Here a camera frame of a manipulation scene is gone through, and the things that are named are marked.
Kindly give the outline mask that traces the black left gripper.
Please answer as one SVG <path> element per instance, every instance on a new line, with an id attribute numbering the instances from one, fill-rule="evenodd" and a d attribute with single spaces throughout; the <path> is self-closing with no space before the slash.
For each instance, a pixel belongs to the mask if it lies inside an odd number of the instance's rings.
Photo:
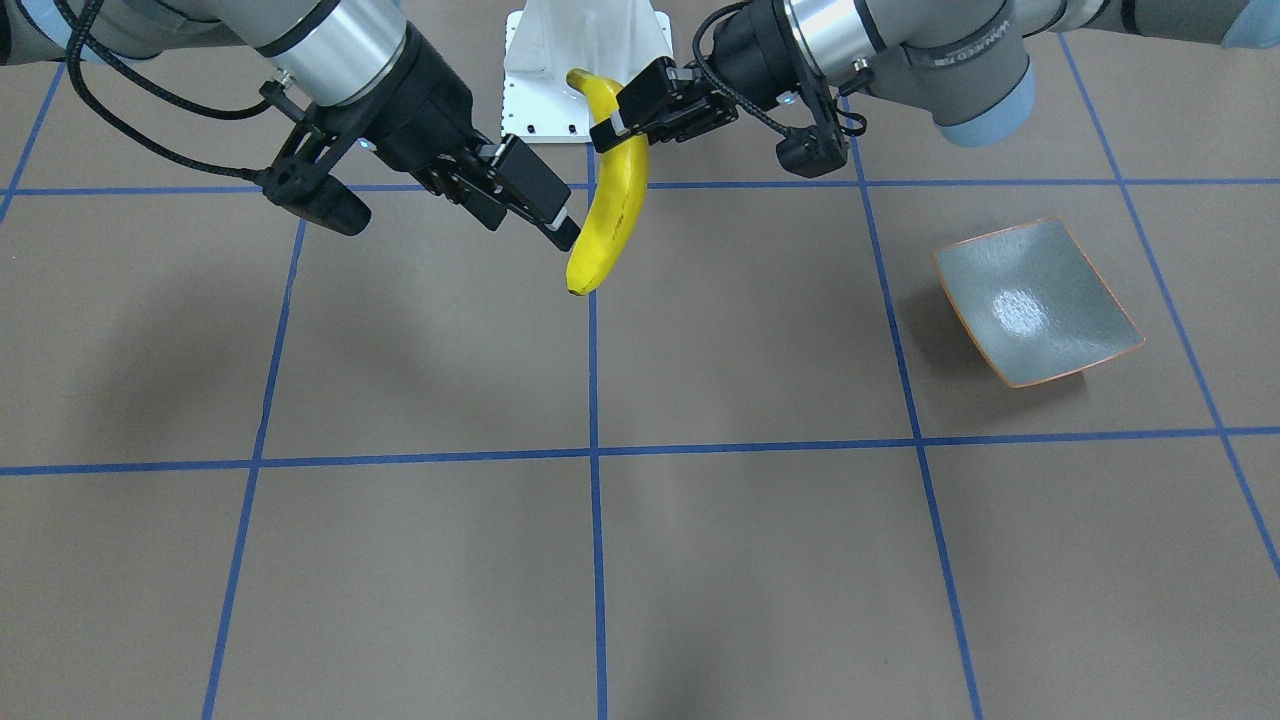
<path id="1" fill-rule="evenodd" d="M 782 3 L 733 3 L 713 12 L 694 33 L 685 64 L 659 56 L 616 96 L 614 113 L 590 129 L 595 152 L 630 140 L 689 141 L 748 114 L 783 138 L 771 117 L 780 97 L 805 105 L 829 97 L 805 59 Z"/>

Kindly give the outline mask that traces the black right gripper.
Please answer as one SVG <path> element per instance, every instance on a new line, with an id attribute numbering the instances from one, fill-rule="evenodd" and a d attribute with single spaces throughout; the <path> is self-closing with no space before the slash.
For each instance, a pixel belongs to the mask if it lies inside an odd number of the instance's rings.
<path id="1" fill-rule="evenodd" d="M 580 234 L 570 187 L 517 135 L 498 143 L 474 127 L 468 86 L 415 26 L 403 41 L 370 91 L 332 108 L 334 127 L 357 132 L 387 167 L 462 206 L 486 229 L 512 211 L 568 252 Z"/>

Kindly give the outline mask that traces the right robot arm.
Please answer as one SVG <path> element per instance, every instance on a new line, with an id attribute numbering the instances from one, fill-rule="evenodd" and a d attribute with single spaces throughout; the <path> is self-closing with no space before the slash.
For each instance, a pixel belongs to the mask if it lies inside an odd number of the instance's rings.
<path id="1" fill-rule="evenodd" d="M 170 50 L 234 46 L 275 70 L 250 108 L 205 106 L 136 69 Z M 579 237 L 570 187 L 521 138 L 493 142 L 474 127 L 468 86 L 396 1 L 5 1 L 3 63 L 35 61 L 64 61 L 81 100 L 151 152 L 251 182 L 274 205 L 340 234 L 362 232 L 371 213 L 333 169 L 367 143 L 392 170 L 490 231 L 516 215 L 562 251 Z M 200 117 L 243 120 L 276 109 L 293 127 L 262 169 L 198 161 L 106 109 L 84 81 L 84 61 Z"/>

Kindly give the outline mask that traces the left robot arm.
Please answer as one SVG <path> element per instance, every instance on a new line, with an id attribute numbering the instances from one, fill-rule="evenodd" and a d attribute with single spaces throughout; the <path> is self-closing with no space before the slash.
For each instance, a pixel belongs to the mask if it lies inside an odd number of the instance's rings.
<path id="1" fill-rule="evenodd" d="M 704 19 L 712 50 L 660 56 L 591 128 L 598 152 L 631 138 L 684 142 L 755 117 L 778 136 L 787 172 L 846 163 L 864 119 L 838 106 L 864 94 L 931 114 L 951 143 L 1015 132 L 1036 101 L 1029 37 L 1102 29 L 1220 47 L 1277 45 L 1275 1 L 744 1 Z"/>

